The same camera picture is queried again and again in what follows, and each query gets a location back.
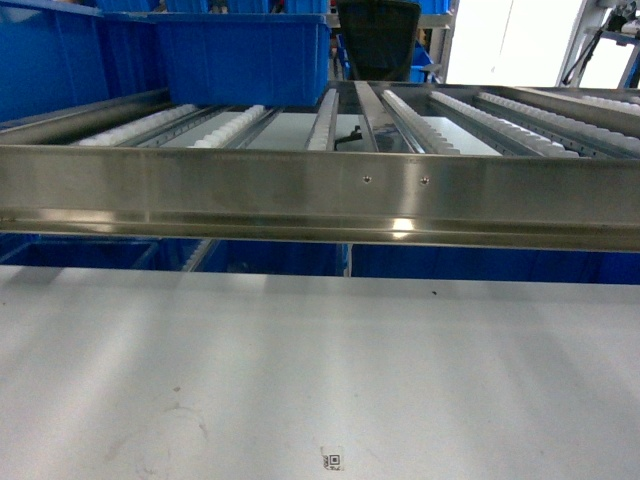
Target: conveyor rack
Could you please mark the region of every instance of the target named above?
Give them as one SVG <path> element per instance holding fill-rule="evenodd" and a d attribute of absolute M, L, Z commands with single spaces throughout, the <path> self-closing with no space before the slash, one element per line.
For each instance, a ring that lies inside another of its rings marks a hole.
<path fill-rule="evenodd" d="M 333 82 L 315 108 L 284 109 L 317 114 L 292 152 L 244 150 L 282 111 L 260 107 L 204 148 L 158 148 L 245 107 L 151 92 L 0 132 L 0 230 L 639 251 L 640 122 L 615 103 L 635 96 Z M 345 113 L 369 151 L 333 151 Z M 434 115 L 503 156 L 460 155 Z M 108 131 L 134 120 L 135 135 Z"/>

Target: blue storage crate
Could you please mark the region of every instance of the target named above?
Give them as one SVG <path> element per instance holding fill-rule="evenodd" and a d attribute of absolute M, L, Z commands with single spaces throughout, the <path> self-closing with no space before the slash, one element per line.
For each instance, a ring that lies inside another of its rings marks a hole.
<path fill-rule="evenodd" d="M 423 15 L 439 15 L 449 11 L 449 0 L 410 0 L 419 3 Z"/>
<path fill-rule="evenodd" d="M 179 271 L 198 245 L 193 239 L 7 235 L 0 265 Z"/>
<path fill-rule="evenodd" d="M 209 0 L 166 0 L 169 12 L 207 13 Z"/>
<path fill-rule="evenodd" d="M 342 276 L 344 264 L 341 245 L 221 240 L 199 271 Z"/>
<path fill-rule="evenodd" d="M 287 13 L 327 13 L 327 0 L 285 0 L 284 9 Z"/>
<path fill-rule="evenodd" d="M 431 65 L 433 61 L 431 57 L 419 42 L 416 41 L 413 49 L 413 59 L 411 61 L 411 73 L 409 81 L 413 83 L 424 83 L 427 78 L 425 72 L 422 71 L 427 65 Z"/>
<path fill-rule="evenodd" d="M 112 14 L 98 27 L 111 98 L 167 87 L 155 25 Z"/>
<path fill-rule="evenodd" d="M 24 235 L 17 233 L 5 233 L 0 235 L 0 257 L 12 252 L 22 245 L 34 241 L 37 235 Z"/>
<path fill-rule="evenodd" d="M 98 8 L 105 12 L 151 12 L 160 0 L 96 0 Z"/>
<path fill-rule="evenodd" d="M 269 0 L 228 0 L 229 13 L 269 13 Z"/>
<path fill-rule="evenodd" d="M 0 265 L 154 270 L 157 251 L 149 241 L 42 239 L 5 254 Z"/>
<path fill-rule="evenodd" d="M 99 11 L 0 0 L 0 121 L 107 100 Z"/>
<path fill-rule="evenodd" d="M 354 245 L 354 277 L 640 284 L 640 254 Z"/>
<path fill-rule="evenodd" d="M 329 73 L 322 15 L 152 14 L 175 103 L 312 106 Z"/>

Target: small label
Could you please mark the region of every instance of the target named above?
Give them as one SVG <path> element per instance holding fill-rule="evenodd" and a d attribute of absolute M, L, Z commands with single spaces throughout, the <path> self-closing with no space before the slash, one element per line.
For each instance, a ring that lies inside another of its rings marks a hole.
<path fill-rule="evenodd" d="M 344 470 L 344 448 L 342 447 L 322 447 L 322 460 L 324 468 L 327 470 Z"/>

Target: chair backrest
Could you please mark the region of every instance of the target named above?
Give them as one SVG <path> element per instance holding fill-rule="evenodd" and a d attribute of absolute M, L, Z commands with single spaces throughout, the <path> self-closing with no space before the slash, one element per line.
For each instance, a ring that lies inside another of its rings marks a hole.
<path fill-rule="evenodd" d="M 352 80 L 409 79 L 420 5 L 403 0 L 338 0 Z"/>

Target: white roller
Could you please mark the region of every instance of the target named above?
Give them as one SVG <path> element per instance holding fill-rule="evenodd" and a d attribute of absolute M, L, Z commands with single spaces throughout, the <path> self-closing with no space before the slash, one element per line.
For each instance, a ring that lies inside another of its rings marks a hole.
<path fill-rule="evenodd" d="M 611 110 L 615 110 L 617 112 L 630 113 L 631 115 L 640 116 L 640 105 L 636 105 L 635 103 L 630 102 L 621 102 L 619 100 L 609 100 L 608 98 L 600 98 L 600 97 L 592 97 L 589 95 L 585 95 L 581 98 L 587 103 L 591 105 L 596 105 L 598 107 L 604 107 Z"/>
<path fill-rule="evenodd" d="M 391 90 L 382 93 L 384 99 L 398 116 L 409 126 L 423 147 L 427 147 L 432 153 L 439 155 L 460 155 L 460 150 L 444 138 L 440 132 L 427 123 L 418 113 L 407 105 Z"/>
<path fill-rule="evenodd" d="M 336 98 L 336 90 L 329 90 L 320 104 L 318 116 L 314 124 L 313 133 L 309 139 L 307 150 L 324 151 L 327 149 L 329 141 L 329 129 L 331 127 L 331 113 L 333 111 L 333 102 Z"/>
<path fill-rule="evenodd" d="M 430 95 L 435 100 L 447 105 L 457 112 L 481 122 L 485 126 L 493 130 L 497 130 L 519 143 L 527 145 L 529 148 L 544 157 L 579 157 L 576 152 L 565 150 L 564 147 L 556 145 L 551 140 L 541 138 L 532 132 L 507 123 L 501 118 L 494 117 L 493 115 L 483 112 L 478 108 L 472 107 L 467 103 L 456 100 L 455 98 L 441 92 L 431 92 Z"/>
<path fill-rule="evenodd" d="M 490 93 L 480 93 L 478 98 L 481 98 L 487 102 L 491 102 L 495 105 L 500 105 L 510 110 L 514 110 L 520 113 L 524 113 L 531 117 L 544 120 L 553 125 L 557 125 L 562 128 L 567 128 L 583 135 L 593 137 L 602 143 L 614 145 L 618 148 L 627 150 L 631 155 L 640 155 L 640 140 L 634 137 L 625 137 L 622 133 L 611 132 L 606 128 L 600 128 L 596 125 L 589 125 L 584 122 L 580 122 L 573 118 L 563 117 L 557 113 L 548 112 L 535 107 L 529 107 L 519 102 L 509 100 Z"/>
<path fill-rule="evenodd" d="M 133 122 L 121 125 L 106 132 L 99 133 L 93 137 L 85 138 L 78 142 L 78 145 L 85 147 L 100 146 L 112 147 L 131 140 L 143 133 L 150 132 L 161 125 L 170 123 L 177 118 L 183 117 L 198 109 L 195 105 L 182 105 L 170 110 L 154 113 L 153 115 L 140 118 Z"/>
<path fill-rule="evenodd" d="M 205 135 L 202 140 L 198 140 L 190 148 L 220 148 L 249 124 L 255 122 L 264 111 L 265 107 L 263 105 L 254 105 L 238 117 Z"/>

